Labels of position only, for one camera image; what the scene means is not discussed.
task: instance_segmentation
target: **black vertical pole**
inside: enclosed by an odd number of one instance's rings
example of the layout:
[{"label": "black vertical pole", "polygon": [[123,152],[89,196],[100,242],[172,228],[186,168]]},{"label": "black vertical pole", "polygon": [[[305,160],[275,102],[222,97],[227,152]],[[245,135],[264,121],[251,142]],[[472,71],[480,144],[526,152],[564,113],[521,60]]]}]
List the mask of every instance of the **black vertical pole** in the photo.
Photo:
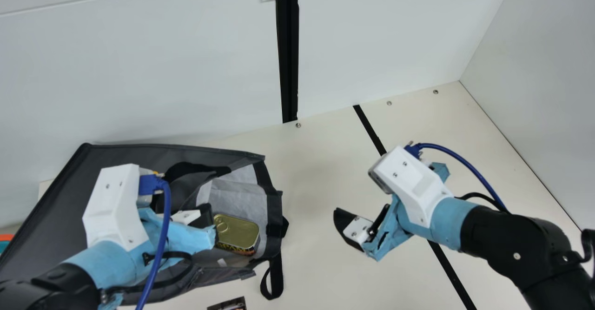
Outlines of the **black vertical pole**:
[{"label": "black vertical pole", "polygon": [[297,1],[276,0],[281,111],[284,123],[298,118],[299,6]]}]

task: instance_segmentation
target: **fabric bag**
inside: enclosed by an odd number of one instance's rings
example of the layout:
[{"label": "fabric bag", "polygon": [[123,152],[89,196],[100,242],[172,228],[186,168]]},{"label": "fabric bag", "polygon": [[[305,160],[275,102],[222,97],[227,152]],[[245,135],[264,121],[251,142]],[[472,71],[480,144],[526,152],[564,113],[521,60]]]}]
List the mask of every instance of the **fabric bag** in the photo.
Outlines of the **fabric bag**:
[{"label": "fabric bag", "polygon": [[[262,278],[262,295],[275,299],[283,293],[281,240],[289,223],[283,217],[282,193],[272,186],[264,156],[183,145],[81,145],[0,257],[0,281],[28,280],[84,250],[81,218],[99,171],[121,164],[164,172],[172,189],[172,213],[209,206],[213,214],[252,221],[259,228],[253,256],[215,248],[185,257],[159,272],[149,302],[255,276],[253,268],[265,261],[270,267]],[[161,197],[153,197],[157,213],[162,204]],[[141,290],[129,289],[123,304],[136,304]]]}]

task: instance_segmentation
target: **beige table surface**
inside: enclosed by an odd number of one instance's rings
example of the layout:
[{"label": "beige table surface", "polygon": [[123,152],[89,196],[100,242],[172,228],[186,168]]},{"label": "beige table surface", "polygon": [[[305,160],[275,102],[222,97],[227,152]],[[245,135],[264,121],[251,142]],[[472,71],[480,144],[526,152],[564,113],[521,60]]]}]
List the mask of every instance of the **beige table surface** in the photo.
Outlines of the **beige table surface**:
[{"label": "beige table surface", "polygon": [[[582,254],[578,227],[459,82],[361,107],[387,150],[410,140],[454,150],[484,175],[510,212],[552,221],[570,238],[572,248]],[[446,185],[455,195],[471,191],[488,194],[475,176],[450,156],[426,149],[423,157],[448,165],[451,177]],[[482,200],[474,198],[473,202]],[[478,309],[529,309],[518,289],[484,260],[443,248]],[[592,272],[592,264],[586,267]]]},{"label": "beige table surface", "polygon": [[[285,292],[261,296],[257,276],[195,289],[148,310],[192,309],[245,296],[249,310],[464,309],[429,245],[413,238],[381,263],[345,244],[333,223],[340,206],[374,218],[389,202],[367,175],[378,153],[351,108],[219,141],[198,143],[266,156],[272,182],[284,191],[290,222],[283,240]],[[193,145],[191,137],[168,143]]]},{"label": "beige table surface", "polygon": [[[450,147],[483,173],[511,212],[556,223],[582,252],[580,230],[461,84],[361,106],[387,150],[410,140]],[[240,296],[250,310],[464,309],[422,238],[411,238],[376,263],[336,232],[332,215],[337,206],[373,219],[390,201],[366,174],[379,155],[355,111],[349,107],[299,122],[300,128],[293,122],[217,141],[202,142],[199,136],[153,141],[265,155],[273,184],[284,191],[284,215],[291,225],[283,241],[285,293],[279,299],[260,295],[268,267],[262,264],[254,278],[195,289],[146,309],[204,310]],[[452,175],[446,184],[455,194],[485,192],[454,159],[436,151],[423,156],[448,164]],[[485,261],[446,247],[444,252],[478,309],[528,309],[516,287]]]}]

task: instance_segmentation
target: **tin can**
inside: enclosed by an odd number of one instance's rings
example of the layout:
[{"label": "tin can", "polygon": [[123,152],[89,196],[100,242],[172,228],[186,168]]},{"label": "tin can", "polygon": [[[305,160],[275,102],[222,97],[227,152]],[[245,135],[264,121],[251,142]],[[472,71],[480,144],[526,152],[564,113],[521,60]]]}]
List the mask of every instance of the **tin can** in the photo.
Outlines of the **tin can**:
[{"label": "tin can", "polygon": [[219,241],[216,247],[251,257],[260,240],[258,225],[245,219],[218,213],[213,217]]}]

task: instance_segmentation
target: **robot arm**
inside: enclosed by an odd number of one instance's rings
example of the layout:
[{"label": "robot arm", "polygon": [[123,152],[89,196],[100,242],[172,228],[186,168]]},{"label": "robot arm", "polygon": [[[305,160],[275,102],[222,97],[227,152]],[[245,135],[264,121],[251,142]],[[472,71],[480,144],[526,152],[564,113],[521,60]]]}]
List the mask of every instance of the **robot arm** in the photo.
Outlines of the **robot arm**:
[{"label": "robot arm", "polygon": [[123,292],[147,289],[142,309],[158,270],[215,245],[213,225],[189,226],[202,223],[200,211],[156,215],[149,204],[160,190],[168,195],[168,183],[137,165],[102,169],[83,214],[87,249],[31,282],[0,282],[2,308],[114,310]]},{"label": "robot arm", "polygon": [[595,309],[595,285],[581,266],[590,260],[588,238],[595,233],[583,232],[582,258],[553,223],[454,198],[444,186],[446,166],[424,164],[417,152],[397,147],[370,169],[372,179],[392,194],[376,221],[335,210],[335,226],[348,244],[379,261],[411,236],[421,236],[487,260],[533,310]]}]

